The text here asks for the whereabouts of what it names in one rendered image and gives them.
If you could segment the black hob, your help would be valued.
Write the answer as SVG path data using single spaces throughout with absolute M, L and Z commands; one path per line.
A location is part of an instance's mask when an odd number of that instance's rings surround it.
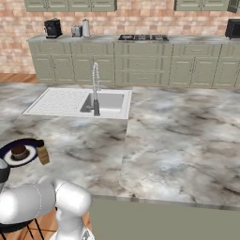
M 121 35 L 118 40 L 169 41 L 166 35 Z

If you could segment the black microwave oven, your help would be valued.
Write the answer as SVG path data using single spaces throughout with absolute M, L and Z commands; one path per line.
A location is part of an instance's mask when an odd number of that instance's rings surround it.
M 229 19 L 225 31 L 225 37 L 240 38 L 240 19 Z

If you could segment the white paper towel roll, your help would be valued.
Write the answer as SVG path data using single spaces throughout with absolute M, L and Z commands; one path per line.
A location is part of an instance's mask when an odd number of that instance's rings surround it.
M 82 20 L 82 36 L 85 38 L 90 38 L 90 25 L 89 20 Z

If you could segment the black stool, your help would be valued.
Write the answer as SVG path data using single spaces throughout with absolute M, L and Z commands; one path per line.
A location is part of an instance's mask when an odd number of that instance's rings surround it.
M 28 226 L 33 220 L 37 224 L 37 228 L 38 228 L 38 231 L 40 233 L 40 236 L 41 236 L 42 240 L 44 240 L 44 237 L 42 235 L 41 229 L 39 228 L 38 221 L 37 221 L 36 218 L 25 221 L 25 222 L 22 222 L 22 223 L 14 223 L 14 224 L 2 224 L 2 223 L 0 223 L 0 234 L 2 235 L 4 240 L 7 240 L 4 233 L 14 233 L 16 231 L 19 231 L 19 230 L 23 229 L 24 227 L 27 227 L 28 231 L 30 232 L 30 235 L 34 239 L 34 236 L 33 236 L 32 232 L 30 231 L 30 228 Z

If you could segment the white sink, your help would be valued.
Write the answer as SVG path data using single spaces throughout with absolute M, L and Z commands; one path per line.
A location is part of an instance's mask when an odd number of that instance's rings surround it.
M 131 90 L 98 91 L 99 118 L 128 119 L 131 96 Z M 49 87 L 23 114 L 95 118 L 93 102 L 92 89 Z

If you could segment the grey spring tap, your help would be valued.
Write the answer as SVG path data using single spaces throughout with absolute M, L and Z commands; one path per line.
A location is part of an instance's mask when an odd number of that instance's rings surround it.
M 100 116 L 98 91 L 101 90 L 98 63 L 95 62 L 92 70 L 92 82 L 93 82 L 93 97 L 90 99 L 90 103 L 87 109 L 94 112 L 94 116 Z

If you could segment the green base cupboard run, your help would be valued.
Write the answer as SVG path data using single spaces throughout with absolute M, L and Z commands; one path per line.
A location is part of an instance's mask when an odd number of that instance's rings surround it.
M 35 39 L 29 47 L 41 83 L 90 83 L 98 64 L 104 84 L 240 88 L 237 43 Z

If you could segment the silver toaster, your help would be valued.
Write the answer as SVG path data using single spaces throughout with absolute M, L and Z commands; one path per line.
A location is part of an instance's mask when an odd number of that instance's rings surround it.
M 71 27 L 71 35 L 74 38 L 80 38 L 83 35 L 83 27 L 81 25 L 74 25 Z

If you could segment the brown cupcake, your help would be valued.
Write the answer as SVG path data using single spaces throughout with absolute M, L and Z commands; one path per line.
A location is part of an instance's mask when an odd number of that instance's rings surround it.
M 27 150 L 24 145 L 17 145 L 11 150 L 12 156 L 16 160 L 22 160 L 27 156 Z

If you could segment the green wall cupboard run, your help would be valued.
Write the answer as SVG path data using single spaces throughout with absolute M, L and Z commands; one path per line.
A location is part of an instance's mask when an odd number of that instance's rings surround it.
M 175 11 L 229 11 L 240 10 L 240 0 L 174 0 Z
M 117 0 L 24 0 L 28 12 L 113 12 Z

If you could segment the dark blue rimmed plate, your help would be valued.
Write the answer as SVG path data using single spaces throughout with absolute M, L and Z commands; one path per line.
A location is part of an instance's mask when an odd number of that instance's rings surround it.
M 25 159 L 15 160 L 11 153 L 11 150 L 19 145 L 24 145 L 28 156 Z M 3 159 L 10 168 L 18 168 L 30 163 L 38 157 L 38 140 L 31 138 L 18 139 L 13 142 L 9 142 L 0 148 L 0 158 Z

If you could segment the black coffee machine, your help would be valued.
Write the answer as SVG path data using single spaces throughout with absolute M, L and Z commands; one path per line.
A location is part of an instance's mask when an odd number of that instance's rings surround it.
M 45 21 L 44 29 L 47 34 L 46 38 L 58 38 L 63 35 L 61 23 L 56 18 Z

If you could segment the brown cinnamon bottle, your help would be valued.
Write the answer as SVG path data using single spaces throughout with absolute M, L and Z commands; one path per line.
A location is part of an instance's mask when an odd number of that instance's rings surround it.
M 37 155 L 42 165 L 50 162 L 49 154 L 43 140 L 37 141 Z

